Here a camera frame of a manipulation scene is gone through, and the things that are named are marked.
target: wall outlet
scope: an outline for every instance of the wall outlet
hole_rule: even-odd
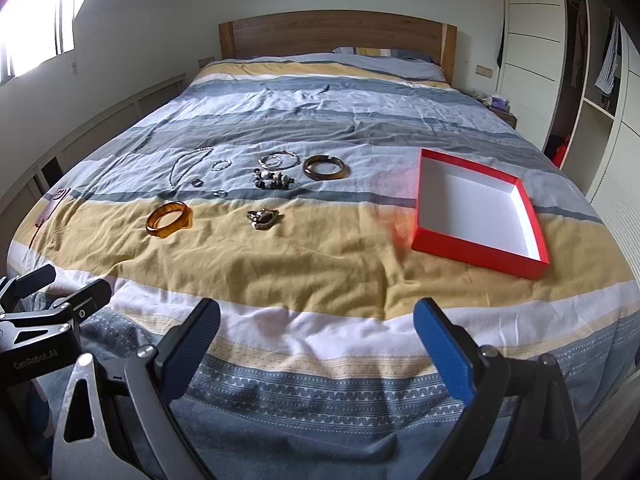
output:
[[[478,75],[483,75],[484,77],[489,77],[489,78],[492,78],[494,76],[493,70],[482,65],[476,65],[476,73]]]

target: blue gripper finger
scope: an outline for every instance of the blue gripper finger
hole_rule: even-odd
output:
[[[431,298],[415,304],[414,327],[451,396],[468,406],[476,386],[473,366],[453,333],[462,329],[453,325]]]
[[[159,390],[169,404],[187,391],[198,365],[220,328],[220,306],[204,298],[182,325],[172,327],[158,343]]]

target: hanging clothes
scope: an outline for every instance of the hanging clothes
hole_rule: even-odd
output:
[[[618,38],[620,36],[620,20],[616,16],[613,22],[613,31],[609,40],[607,55],[602,63],[602,70],[596,81],[596,88],[603,95],[610,96],[616,76],[616,68],[618,66]]]
[[[587,2],[580,0],[578,19],[575,25],[574,66],[571,72],[571,86],[581,88],[587,59],[589,25],[587,20]]]

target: bed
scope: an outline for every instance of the bed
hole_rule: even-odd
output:
[[[83,324],[83,342],[124,356],[157,342],[200,297],[216,299],[220,331],[172,411],[223,479],[416,478],[462,411],[412,326],[425,296],[478,344],[517,358],[554,354],[578,423],[593,420],[634,371],[638,285],[574,184],[450,87],[455,38],[452,25],[367,11],[221,24],[222,61],[79,163],[25,218],[10,271],[51,263],[58,274],[25,307],[104,277],[110,308]],[[342,46],[428,54],[440,76],[425,62],[332,53]],[[550,254],[541,279],[411,250],[420,148],[522,179]],[[257,189],[257,159],[276,150],[329,153],[351,174],[315,182],[298,165],[285,172],[296,179],[289,190]],[[231,165],[212,171],[223,159]],[[146,218],[171,200],[191,207],[191,227],[148,236]],[[246,213],[263,207],[284,217],[260,232]],[[54,415],[68,374],[40,381]]]

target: brown bangle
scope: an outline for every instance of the brown bangle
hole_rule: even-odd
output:
[[[335,173],[318,173],[314,171],[311,167],[314,164],[318,164],[320,162],[328,162],[329,164],[335,164],[340,168],[340,170]],[[305,175],[313,180],[338,180],[339,178],[345,178],[349,176],[349,167],[341,161],[339,158],[331,155],[313,155],[310,156],[302,166],[302,170],[305,172]]]
[[[180,216],[164,227],[157,227],[160,219],[173,211],[181,211]],[[153,211],[149,218],[146,219],[146,232],[151,236],[166,238],[168,235],[175,233],[183,227],[189,227],[191,223],[191,209],[183,202],[169,202],[161,205]]]

